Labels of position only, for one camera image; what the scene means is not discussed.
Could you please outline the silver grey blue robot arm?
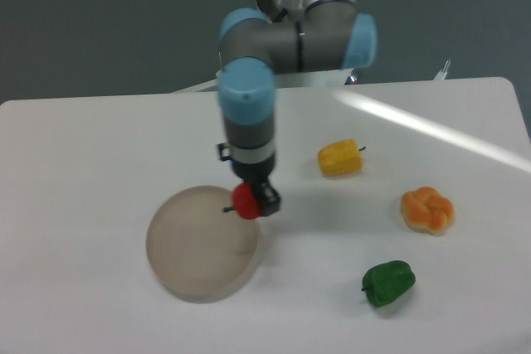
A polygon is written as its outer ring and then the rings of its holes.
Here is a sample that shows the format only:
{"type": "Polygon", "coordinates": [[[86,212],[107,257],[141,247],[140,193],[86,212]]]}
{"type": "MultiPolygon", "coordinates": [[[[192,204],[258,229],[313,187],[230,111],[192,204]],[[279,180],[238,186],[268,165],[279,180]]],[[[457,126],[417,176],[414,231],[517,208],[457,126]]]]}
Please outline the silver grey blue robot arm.
{"type": "Polygon", "coordinates": [[[217,98],[226,141],[219,157],[241,183],[231,210],[253,220],[275,214],[281,199],[270,184],[275,167],[278,75],[348,70],[373,63],[376,23],[356,0],[271,0],[230,12],[219,34],[217,98]]]}

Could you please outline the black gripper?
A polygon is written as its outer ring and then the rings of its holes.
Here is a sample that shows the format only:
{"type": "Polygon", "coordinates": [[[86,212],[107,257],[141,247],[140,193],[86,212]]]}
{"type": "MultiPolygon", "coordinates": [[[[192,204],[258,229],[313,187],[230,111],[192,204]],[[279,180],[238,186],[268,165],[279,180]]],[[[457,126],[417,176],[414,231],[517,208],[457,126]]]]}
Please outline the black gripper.
{"type": "Polygon", "coordinates": [[[275,167],[273,143],[252,149],[219,143],[217,152],[219,159],[229,162],[232,171],[242,181],[251,184],[251,192],[257,202],[260,216],[272,216],[280,211],[280,194],[269,182],[269,176],[275,167]]]}

